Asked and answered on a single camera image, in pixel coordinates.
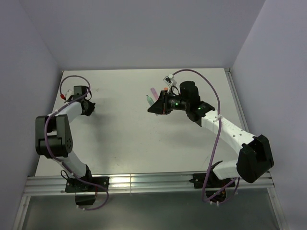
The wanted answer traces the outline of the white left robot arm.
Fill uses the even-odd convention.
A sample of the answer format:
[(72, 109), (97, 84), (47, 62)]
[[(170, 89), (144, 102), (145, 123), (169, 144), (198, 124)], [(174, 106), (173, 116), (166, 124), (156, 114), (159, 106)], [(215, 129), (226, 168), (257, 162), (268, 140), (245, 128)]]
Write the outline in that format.
[(73, 151), (70, 123), (80, 115), (90, 116), (95, 104), (86, 99), (88, 86), (75, 86), (67, 105), (35, 119), (35, 149), (38, 155), (52, 159), (62, 168), (67, 193), (105, 192), (108, 177), (93, 177), (89, 167)]

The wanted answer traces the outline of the purple pen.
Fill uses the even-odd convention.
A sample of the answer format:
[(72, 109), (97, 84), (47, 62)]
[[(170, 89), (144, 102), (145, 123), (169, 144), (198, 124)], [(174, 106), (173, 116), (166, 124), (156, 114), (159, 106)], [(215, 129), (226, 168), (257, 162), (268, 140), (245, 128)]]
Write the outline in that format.
[(151, 88), (150, 90), (151, 90), (152, 95), (154, 96), (154, 99), (157, 101), (159, 98), (157, 91), (155, 90), (155, 88)]

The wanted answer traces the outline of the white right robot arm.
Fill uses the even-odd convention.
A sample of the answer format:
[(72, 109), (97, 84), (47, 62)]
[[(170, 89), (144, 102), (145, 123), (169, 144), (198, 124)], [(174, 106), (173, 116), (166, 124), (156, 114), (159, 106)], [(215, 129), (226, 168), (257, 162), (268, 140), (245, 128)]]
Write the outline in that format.
[(274, 166), (269, 140), (264, 135), (248, 133), (220, 116), (213, 106), (201, 100), (195, 82), (182, 82), (178, 95), (162, 90), (147, 111), (168, 115), (174, 110), (185, 111), (192, 122), (216, 134), (237, 154), (236, 160), (209, 167), (207, 177), (211, 186), (217, 187), (224, 179), (237, 177), (251, 184)]

